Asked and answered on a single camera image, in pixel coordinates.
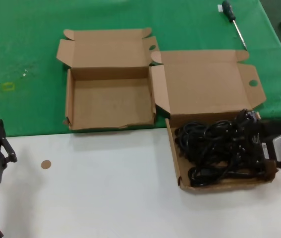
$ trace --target screwdriver shaft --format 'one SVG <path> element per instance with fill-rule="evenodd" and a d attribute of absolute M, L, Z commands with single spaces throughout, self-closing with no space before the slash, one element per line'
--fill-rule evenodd
<path fill-rule="evenodd" d="M 240 32 L 238 26 L 237 26 L 236 23 L 235 23 L 235 20 L 233 20 L 232 22 L 233 22 L 233 24 L 234 24 L 234 26 L 235 26 L 236 31 L 238 32 L 238 34 L 239 34 L 239 36 L 240 36 L 240 39 L 241 39 L 241 41 L 242 41 L 242 44 L 243 44 L 245 50 L 247 51 L 247 49 L 246 49 L 246 44 L 245 44 L 245 42 L 244 42 L 244 39 L 243 39 L 243 37 L 242 37 L 242 35 L 241 35 L 241 32 Z"/>

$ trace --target brown circular dot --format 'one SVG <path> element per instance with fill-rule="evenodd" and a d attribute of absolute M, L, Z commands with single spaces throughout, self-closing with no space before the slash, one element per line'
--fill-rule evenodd
<path fill-rule="evenodd" d="M 41 168 L 43 168 L 44 170 L 50 168 L 51 166 L 51 161 L 50 160 L 45 160 L 41 163 Z"/>

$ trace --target screwdriver handle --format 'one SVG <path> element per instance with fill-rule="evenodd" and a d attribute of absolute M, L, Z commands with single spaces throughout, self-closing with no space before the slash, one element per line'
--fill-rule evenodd
<path fill-rule="evenodd" d="M 222 9 L 224 15 L 229 19 L 230 22 L 235 21 L 235 15 L 233 14 L 232 6 L 227 0 L 224 0 L 222 3 Z"/>

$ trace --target cardboard box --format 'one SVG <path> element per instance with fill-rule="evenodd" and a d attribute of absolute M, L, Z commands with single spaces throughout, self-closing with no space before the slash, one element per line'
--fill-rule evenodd
<path fill-rule="evenodd" d="M 166 120 L 178 185 L 189 190 L 227 190 L 247 188 L 274 179 L 274 162 L 267 162 L 266 180 L 224 179 L 207 187 L 191 187 L 188 170 L 193 166 L 181 156 L 175 144 L 175 129 L 196 120 L 213 123 L 232 120 L 244 108 L 252 110 L 266 100 L 256 69 L 239 63 L 247 51 L 170 51 L 154 52 L 151 68 L 154 99 L 170 113 Z"/>
<path fill-rule="evenodd" d="M 68 70 L 66 119 L 72 130 L 154 124 L 150 28 L 65 30 L 57 58 Z"/>

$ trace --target screwdriver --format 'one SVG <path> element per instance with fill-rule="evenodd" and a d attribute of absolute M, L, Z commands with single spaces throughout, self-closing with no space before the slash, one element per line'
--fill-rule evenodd
<path fill-rule="evenodd" d="M 240 36 L 240 39 L 241 39 L 241 41 L 242 41 L 242 44 L 244 45 L 245 50 L 247 50 L 247 49 L 246 49 L 246 44 L 245 44 L 244 39 L 243 39 L 243 37 L 242 37 L 242 35 L 241 35 L 241 32 L 240 32 L 238 26 L 237 26 L 236 23 L 235 23 L 235 15 L 233 14 L 232 6 L 230 5 L 230 3 L 229 3 L 227 0 L 224 0 L 224 1 L 223 1 L 223 3 L 222 3 L 222 9 L 223 9 L 224 15 L 226 15 L 226 17 L 229 19 L 229 21 L 230 21 L 231 23 L 233 22 L 233 24 L 234 24 L 234 26 L 235 26 L 235 29 L 236 29 L 236 31 L 238 32 L 239 36 Z"/>

